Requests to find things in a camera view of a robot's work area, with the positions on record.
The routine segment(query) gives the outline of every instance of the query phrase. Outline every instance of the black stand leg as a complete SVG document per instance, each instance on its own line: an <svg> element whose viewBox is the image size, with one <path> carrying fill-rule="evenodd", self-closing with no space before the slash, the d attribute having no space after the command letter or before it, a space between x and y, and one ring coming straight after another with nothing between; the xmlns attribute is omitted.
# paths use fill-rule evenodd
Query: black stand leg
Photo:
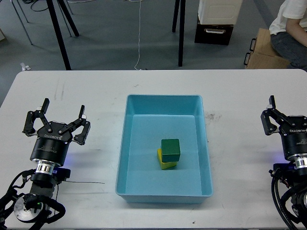
<svg viewBox="0 0 307 230"><path fill-rule="evenodd" d="M184 38L184 20L186 11L186 0L180 1L180 24L179 24L179 54L178 54L178 66L182 67L183 61L183 38Z"/></svg>
<svg viewBox="0 0 307 230"><path fill-rule="evenodd" d="M65 14L65 17L67 18L67 21L69 23L69 25L71 25L71 29L73 31L73 33L75 34L76 37L79 36L79 32L77 30L77 27L75 26L75 23L73 23L73 20L71 18L71 15L69 14L69 11L65 5L64 0L58 0L59 1L59 5L61 6L63 13Z"/></svg>
<svg viewBox="0 0 307 230"><path fill-rule="evenodd" d="M183 61L183 39L184 39L184 21L185 21L185 11L186 11L186 0L176 0L174 17L173 17L173 27L172 32L176 32L178 11L180 6L180 22L179 22L179 52L178 52L178 66L182 67Z"/></svg>
<svg viewBox="0 0 307 230"><path fill-rule="evenodd" d="M46 2L47 2L48 9L49 9L50 17L51 17L51 20L52 20L52 24L53 24L53 27L54 27L54 31L55 31L56 36L57 36L57 40L58 40L58 43L59 43L59 48L61 50L61 54L62 54L62 57L63 57L65 68L66 68L66 70L71 70L71 65L69 63L69 59L68 59L68 56L67 56L65 44L64 44L64 41L63 41L62 33L61 33L61 30L60 30L60 27L59 27L59 22L58 22L58 19L57 19L57 15L56 15L56 11L54 9L53 2L52 2L52 0L46 0ZM70 14L69 14L69 12L66 8L66 5L63 2L63 0L59 0L59 4L60 4L60 7L62 8L62 10L63 10L63 12L64 12L64 14L67 18L67 21L71 25L71 28L72 28L75 36L79 36L78 30L77 30L75 24L73 23L73 20L72 20Z"/></svg>

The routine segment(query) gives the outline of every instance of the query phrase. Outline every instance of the white table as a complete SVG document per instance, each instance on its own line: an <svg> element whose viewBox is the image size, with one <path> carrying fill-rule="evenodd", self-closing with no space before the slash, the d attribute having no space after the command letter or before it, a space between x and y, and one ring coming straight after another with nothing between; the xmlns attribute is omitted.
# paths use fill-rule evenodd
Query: white table
<svg viewBox="0 0 307 230"><path fill-rule="evenodd" d="M266 136L260 115L274 95L279 111L307 115L302 70L25 71L0 108L0 196L29 160L36 138L22 133L26 114L50 99L49 121L69 123L85 105L91 130L71 143L64 164L71 181L59 186L65 216L49 229L285 228L271 197L272 165L286 162L278 134ZM203 98L213 175L202 204L127 203L115 193L126 98L129 94L199 94ZM42 125L39 120L36 128ZM23 192L28 193L31 182ZM29 228L14 214L9 228Z"/></svg>

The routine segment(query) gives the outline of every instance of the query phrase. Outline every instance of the person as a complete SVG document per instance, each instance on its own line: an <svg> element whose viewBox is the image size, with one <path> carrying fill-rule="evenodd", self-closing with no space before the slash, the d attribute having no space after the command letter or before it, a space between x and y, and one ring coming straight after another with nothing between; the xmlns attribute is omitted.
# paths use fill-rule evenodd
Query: person
<svg viewBox="0 0 307 230"><path fill-rule="evenodd" d="M287 68L307 72L307 0L285 0L269 30L272 47L290 61Z"/></svg>

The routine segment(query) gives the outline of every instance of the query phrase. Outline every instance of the green block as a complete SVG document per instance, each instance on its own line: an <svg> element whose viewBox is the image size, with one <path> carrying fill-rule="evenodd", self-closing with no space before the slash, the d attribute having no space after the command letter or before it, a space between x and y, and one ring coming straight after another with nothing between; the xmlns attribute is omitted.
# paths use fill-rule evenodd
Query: green block
<svg viewBox="0 0 307 230"><path fill-rule="evenodd" d="M180 145L179 139L161 140L162 162L179 161Z"/></svg>

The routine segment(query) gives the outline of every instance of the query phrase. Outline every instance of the white cable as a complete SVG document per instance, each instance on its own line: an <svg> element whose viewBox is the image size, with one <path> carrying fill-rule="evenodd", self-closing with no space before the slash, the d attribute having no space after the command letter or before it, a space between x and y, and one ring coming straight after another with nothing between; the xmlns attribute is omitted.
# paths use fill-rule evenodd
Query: white cable
<svg viewBox="0 0 307 230"><path fill-rule="evenodd" d="M137 69L136 68L136 66L138 65L138 63L139 63L139 61L140 61L140 34L141 34L141 2L142 2L143 0L140 0L140 1L138 1L138 2L140 2L140 12L139 12L139 58L138 58L138 62L135 64L135 66L134 66L134 68L136 69L136 70L141 70L141 69Z"/></svg>

